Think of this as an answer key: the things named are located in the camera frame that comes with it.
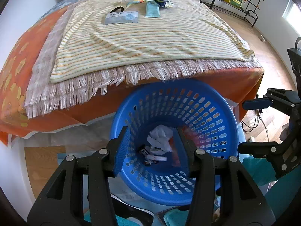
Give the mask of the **white tissue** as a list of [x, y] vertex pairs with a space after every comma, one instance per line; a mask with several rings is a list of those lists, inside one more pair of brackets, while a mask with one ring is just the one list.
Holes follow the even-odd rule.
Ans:
[[165, 153], [172, 152], [170, 139], [173, 137], [173, 128], [164, 125], [158, 125], [148, 135], [146, 141], [150, 146], [150, 151], [154, 155], [164, 155]]

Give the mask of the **blue plastic laundry basket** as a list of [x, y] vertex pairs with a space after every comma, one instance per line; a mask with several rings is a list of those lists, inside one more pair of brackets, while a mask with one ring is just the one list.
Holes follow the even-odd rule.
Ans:
[[[166, 161], [146, 164], [142, 148], [156, 127], [171, 129], [176, 154]], [[195, 179], [188, 177], [185, 148], [177, 129], [187, 130], [196, 148], [218, 158], [237, 155], [238, 127], [226, 100], [211, 86], [195, 79], [145, 84], [135, 89], [120, 105], [111, 126], [110, 138], [123, 127], [130, 137], [120, 176], [136, 194], [148, 201], [184, 206], [191, 203]]]

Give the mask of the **red tissue pack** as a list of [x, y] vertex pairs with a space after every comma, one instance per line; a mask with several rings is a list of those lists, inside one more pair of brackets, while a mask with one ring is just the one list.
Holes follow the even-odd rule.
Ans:
[[173, 129], [169, 144], [172, 148], [173, 166], [189, 168], [194, 162], [194, 151], [197, 149], [191, 129], [187, 126]]

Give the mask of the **white silicone wristband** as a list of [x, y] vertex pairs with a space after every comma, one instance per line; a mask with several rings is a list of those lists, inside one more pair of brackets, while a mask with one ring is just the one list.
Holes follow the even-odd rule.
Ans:
[[145, 158], [147, 160], [151, 160], [151, 161], [162, 161], [162, 162], [165, 162], [167, 161], [167, 157], [163, 157], [163, 156], [154, 156], [154, 155], [146, 155]]

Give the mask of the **blue white snack packet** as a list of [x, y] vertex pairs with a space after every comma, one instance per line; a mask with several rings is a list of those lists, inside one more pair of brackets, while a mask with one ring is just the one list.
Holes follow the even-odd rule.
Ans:
[[174, 3], [169, 0], [155, 0], [160, 8], [171, 8], [174, 6]]

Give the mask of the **teal small packet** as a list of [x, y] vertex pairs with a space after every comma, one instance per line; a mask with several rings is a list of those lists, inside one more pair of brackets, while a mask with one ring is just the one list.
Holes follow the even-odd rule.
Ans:
[[156, 1], [151, 1], [146, 4], [145, 17], [159, 18], [160, 10]]

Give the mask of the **orange floral bedsheet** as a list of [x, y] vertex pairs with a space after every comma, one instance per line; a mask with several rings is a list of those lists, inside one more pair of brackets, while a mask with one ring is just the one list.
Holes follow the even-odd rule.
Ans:
[[138, 85], [182, 78], [204, 81], [229, 99], [237, 120], [242, 103], [253, 99], [264, 70], [258, 60], [179, 60], [140, 63], [101, 70], [73, 80], [50, 84], [38, 78], [52, 60], [50, 33], [59, 38], [74, 7], [66, 6], [29, 28], [12, 48], [1, 70], [1, 142], [29, 138], [38, 132], [86, 124], [117, 110]]

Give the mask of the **grey alcohol wipe packet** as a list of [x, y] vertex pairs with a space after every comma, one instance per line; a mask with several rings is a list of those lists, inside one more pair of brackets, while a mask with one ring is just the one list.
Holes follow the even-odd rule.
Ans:
[[139, 18], [138, 11], [110, 12], [104, 20], [104, 24], [127, 24], [137, 23]]

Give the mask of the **striped yellow towel blanket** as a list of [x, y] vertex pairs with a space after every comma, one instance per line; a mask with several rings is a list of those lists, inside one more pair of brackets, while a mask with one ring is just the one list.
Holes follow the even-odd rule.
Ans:
[[222, 18], [197, 0], [171, 0], [174, 6], [159, 18], [145, 17], [146, 4], [137, 23], [104, 24], [105, 17], [122, 0], [87, 0], [74, 8], [59, 38], [46, 41], [55, 54], [41, 66], [38, 78], [58, 84], [101, 70], [140, 63], [179, 60], [256, 60], [249, 45]]

